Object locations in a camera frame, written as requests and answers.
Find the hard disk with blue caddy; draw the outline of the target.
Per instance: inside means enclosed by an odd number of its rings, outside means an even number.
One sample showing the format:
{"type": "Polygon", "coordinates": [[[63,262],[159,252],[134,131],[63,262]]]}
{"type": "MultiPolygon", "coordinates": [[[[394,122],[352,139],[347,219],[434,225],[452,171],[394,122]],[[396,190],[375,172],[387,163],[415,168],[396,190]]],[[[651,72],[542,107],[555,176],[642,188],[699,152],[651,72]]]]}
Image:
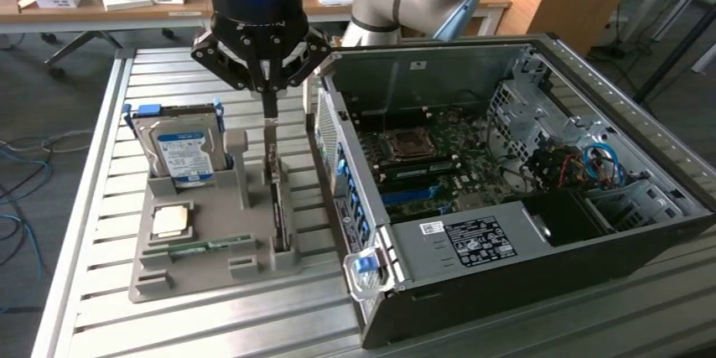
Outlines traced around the hard disk with blue caddy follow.
{"type": "Polygon", "coordinates": [[[184,189],[204,185],[232,167],[220,100],[187,106],[127,103],[122,114],[143,147],[151,177],[170,178],[184,189]]]}

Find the CPU socket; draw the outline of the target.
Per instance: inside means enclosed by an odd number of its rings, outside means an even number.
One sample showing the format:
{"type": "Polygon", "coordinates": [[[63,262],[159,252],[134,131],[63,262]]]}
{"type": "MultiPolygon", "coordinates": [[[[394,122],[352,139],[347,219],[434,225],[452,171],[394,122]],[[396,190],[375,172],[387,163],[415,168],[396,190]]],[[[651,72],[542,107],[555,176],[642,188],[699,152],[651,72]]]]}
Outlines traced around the CPU socket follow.
{"type": "Polygon", "coordinates": [[[386,144],[387,154],[395,161],[407,161],[436,155],[436,146],[428,131],[422,128],[407,128],[387,131],[380,135],[386,144]]]}

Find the blue expansion card retainer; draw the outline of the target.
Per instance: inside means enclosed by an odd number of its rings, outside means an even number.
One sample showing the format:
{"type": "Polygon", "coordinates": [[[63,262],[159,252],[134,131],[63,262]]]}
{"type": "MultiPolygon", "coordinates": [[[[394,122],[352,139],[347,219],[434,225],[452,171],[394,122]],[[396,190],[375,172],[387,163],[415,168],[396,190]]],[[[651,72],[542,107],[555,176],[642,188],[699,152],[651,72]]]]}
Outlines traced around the blue expansion card retainer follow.
{"type": "Polygon", "coordinates": [[[338,213],[344,236],[351,252],[359,252],[368,245],[371,225],[362,205],[356,180],[352,177],[351,166],[343,145],[338,144],[334,180],[334,196],[338,200],[338,213]]]}

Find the grey parts rack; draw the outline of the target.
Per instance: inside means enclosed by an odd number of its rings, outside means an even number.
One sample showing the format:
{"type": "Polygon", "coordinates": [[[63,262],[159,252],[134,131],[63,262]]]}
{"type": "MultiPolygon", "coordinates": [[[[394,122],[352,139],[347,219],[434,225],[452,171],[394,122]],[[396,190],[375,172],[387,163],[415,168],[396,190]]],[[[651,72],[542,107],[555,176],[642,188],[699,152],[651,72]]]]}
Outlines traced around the grey parts rack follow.
{"type": "Polygon", "coordinates": [[[246,163],[246,131],[226,132],[224,148],[232,167],[219,171],[204,185],[180,189],[170,178],[148,179],[128,286],[128,299],[135,304],[287,277],[303,270],[298,232],[296,246],[288,252],[272,249],[275,227],[264,159],[246,163]],[[174,205],[187,207],[188,226],[179,236],[155,238],[155,211],[174,205]],[[254,240],[222,251],[182,257],[142,255],[158,246],[243,235],[254,240]]]}

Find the silver CPU chip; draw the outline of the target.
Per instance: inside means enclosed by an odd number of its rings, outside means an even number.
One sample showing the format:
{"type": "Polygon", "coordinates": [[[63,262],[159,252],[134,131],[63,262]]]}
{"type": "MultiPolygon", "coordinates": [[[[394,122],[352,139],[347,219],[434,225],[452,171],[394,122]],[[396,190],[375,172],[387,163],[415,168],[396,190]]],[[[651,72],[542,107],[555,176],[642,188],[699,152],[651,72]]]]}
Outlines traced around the silver CPU chip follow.
{"type": "Polygon", "coordinates": [[[188,226],[188,209],[183,205],[162,207],[155,211],[151,234],[155,238],[179,236],[188,226]]]}

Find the black expansion slot blue clip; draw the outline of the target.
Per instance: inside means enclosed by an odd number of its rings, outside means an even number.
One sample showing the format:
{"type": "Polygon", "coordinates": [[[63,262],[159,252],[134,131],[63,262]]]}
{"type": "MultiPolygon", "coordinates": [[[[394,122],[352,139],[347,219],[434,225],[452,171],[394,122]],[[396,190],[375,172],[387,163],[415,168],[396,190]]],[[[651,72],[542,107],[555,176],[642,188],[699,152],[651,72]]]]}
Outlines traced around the black expansion slot blue clip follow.
{"type": "Polygon", "coordinates": [[[431,215],[444,215],[452,211],[452,203],[448,201],[414,201],[390,205],[386,208],[390,215],[414,215],[419,213],[430,213],[431,215]]]}

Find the green motherboard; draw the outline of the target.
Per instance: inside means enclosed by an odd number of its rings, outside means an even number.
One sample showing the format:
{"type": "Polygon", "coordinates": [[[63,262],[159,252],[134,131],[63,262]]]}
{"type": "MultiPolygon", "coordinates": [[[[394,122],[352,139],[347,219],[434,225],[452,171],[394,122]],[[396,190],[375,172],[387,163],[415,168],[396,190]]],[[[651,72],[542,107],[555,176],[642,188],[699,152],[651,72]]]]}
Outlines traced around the green motherboard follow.
{"type": "MultiPolygon", "coordinates": [[[[380,199],[387,193],[439,185],[442,191],[431,200],[451,202],[450,213],[455,213],[460,212],[455,205],[459,195],[478,193],[491,205],[498,205],[532,190],[532,181],[527,178],[527,174],[507,167],[507,164],[514,161],[514,156],[510,154],[499,156],[488,149],[484,140],[488,124],[475,111],[460,107],[442,110],[427,109],[422,112],[363,117],[354,122],[354,125],[380,199]],[[418,127],[428,131],[436,146],[436,155],[407,161],[392,160],[380,135],[387,131],[418,127]],[[458,161],[459,168],[450,173],[404,179],[388,179],[383,175],[383,169],[394,164],[438,160],[458,161]]],[[[430,213],[388,214],[394,224],[435,216],[438,215],[430,213]]]]}

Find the green RAM stick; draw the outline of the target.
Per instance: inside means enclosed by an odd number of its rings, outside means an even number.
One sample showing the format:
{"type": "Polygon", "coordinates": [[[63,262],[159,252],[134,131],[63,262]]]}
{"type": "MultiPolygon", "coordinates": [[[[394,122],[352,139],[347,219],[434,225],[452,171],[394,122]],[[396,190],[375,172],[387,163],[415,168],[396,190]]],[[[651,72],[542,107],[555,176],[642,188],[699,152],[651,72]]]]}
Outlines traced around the green RAM stick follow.
{"type": "Polygon", "coordinates": [[[228,249],[243,241],[252,241],[251,235],[220,238],[212,241],[194,241],[183,244],[158,246],[142,252],[143,256],[167,253],[171,257],[194,256],[206,252],[228,249]]]}

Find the grey chipset heatsink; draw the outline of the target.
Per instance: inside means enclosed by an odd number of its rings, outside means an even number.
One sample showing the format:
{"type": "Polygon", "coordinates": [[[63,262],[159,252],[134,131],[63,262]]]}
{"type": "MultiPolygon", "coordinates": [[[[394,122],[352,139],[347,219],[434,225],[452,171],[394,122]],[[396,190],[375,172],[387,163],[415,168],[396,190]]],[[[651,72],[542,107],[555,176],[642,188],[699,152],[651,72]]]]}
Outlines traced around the grey chipset heatsink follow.
{"type": "Polygon", "coordinates": [[[459,195],[455,200],[456,209],[459,211],[482,209],[491,205],[490,201],[478,193],[459,195]]]}

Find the grey power supply unit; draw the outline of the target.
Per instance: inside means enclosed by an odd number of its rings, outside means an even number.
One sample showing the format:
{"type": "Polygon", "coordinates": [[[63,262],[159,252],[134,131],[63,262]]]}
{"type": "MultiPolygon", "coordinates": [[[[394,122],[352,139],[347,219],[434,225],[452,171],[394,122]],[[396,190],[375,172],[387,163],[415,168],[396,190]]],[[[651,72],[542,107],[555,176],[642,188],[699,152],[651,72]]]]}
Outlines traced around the grey power supply unit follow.
{"type": "Polygon", "coordinates": [[[520,201],[399,223],[392,236],[404,277],[415,287],[554,251],[552,232],[520,201]]]}

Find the black open PC case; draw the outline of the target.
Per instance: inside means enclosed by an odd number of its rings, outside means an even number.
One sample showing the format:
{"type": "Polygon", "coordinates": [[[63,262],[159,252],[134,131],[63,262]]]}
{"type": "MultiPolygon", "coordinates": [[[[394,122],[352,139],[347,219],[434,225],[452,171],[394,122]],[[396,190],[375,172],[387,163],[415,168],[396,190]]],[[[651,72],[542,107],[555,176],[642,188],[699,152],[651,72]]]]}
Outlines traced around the black open PC case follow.
{"type": "Polygon", "coordinates": [[[716,226],[716,171],[574,50],[548,35],[342,47],[318,74],[312,151],[367,349],[626,278],[716,226]],[[527,174],[520,201],[552,232],[543,257],[415,287],[354,122],[460,107],[527,174]],[[371,225],[351,252],[334,180],[343,145],[371,225]],[[375,256],[379,269],[354,262],[375,256]]]}

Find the black metal post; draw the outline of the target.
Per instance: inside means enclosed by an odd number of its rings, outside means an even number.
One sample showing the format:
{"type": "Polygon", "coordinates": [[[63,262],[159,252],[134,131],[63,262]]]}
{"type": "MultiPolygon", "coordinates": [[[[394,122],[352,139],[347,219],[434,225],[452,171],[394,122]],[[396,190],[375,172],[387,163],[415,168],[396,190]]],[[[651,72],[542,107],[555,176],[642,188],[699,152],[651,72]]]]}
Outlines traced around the black metal post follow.
{"type": "Polygon", "coordinates": [[[650,79],[646,81],[640,89],[638,90],[636,94],[632,97],[632,101],[640,105],[644,101],[647,96],[651,94],[651,92],[656,89],[658,84],[666,77],[666,75],[670,73],[671,69],[676,65],[676,63],[682,60],[683,56],[686,55],[687,51],[695,44],[696,40],[702,36],[702,34],[706,32],[708,27],[712,25],[714,21],[716,20],[716,3],[712,4],[712,6],[708,8],[704,16],[702,19],[696,22],[695,26],[692,27],[691,31],[687,33],[682,41],[679,42],[678,46],[672,50],[672,52],[666,57],[663,63],[655,70],[654,74],[651,75],[650,79]]]}

